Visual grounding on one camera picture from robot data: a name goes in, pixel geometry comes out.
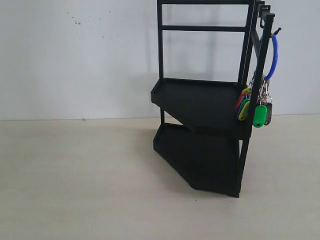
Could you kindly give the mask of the colourful key tag bunch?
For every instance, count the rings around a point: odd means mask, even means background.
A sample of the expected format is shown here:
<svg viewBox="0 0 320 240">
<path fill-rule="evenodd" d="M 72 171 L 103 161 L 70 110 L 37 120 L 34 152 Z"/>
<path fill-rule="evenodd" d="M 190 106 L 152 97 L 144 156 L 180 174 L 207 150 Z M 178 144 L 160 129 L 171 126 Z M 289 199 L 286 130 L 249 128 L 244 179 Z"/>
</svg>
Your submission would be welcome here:
<svg viewBox="0 0 320 240">
<path fill-rule="evenodd" d="M 273 33 L 271 35 L 271 40 L 273 47 L 272 63 L 268 74 L 263 74 L 261 77 L 261 83 L 258 92 L 257 102 L 255 104 L 252 122 L 252 125 L 255 128 L 261 128 L 263 126 L 269 125 L 272 119 L 273 99 L 269 95 L 269 84 L 270 79 L 276 70 L 279 56 L 279 45 L 276 33 Z M 239 121 L 245 121 L 248 118 L 254 79 L 255 73 L 253 74 L 252 80 L 249 82 L 249 87 L 246 87 L 242 90 L 241 95 L 239 96 L 235 104 L 234 109 L 236 112 L 237 119 Z"/>
</svg>

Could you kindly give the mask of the black metal two-tier rack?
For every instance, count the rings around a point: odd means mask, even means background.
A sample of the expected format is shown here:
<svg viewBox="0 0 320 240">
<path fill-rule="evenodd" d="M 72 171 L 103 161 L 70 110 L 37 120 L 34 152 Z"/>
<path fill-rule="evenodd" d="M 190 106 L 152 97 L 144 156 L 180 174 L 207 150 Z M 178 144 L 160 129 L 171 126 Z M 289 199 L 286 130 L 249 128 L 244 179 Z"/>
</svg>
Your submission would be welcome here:
<svg viewBox="0 0 320 240">
<path fill-rule="evenodd" d="M 241 192 L 253 118 L 261 86 L 273 60 L 275 14 L 263 0 L 176 0 L 175 5 L 243 5 L 243 26 L 165 25 L 157 1 L 159 78 L 150 92 L 160 109 L 153 149 L 195 190 L 238 198 Z M 164 31 L 243 33 L 237 81 L 170 78 L 164 75 Z M 243 89 L 254 84 L 248 118 L 237 118 L 235 105 Z"/>
</svg>

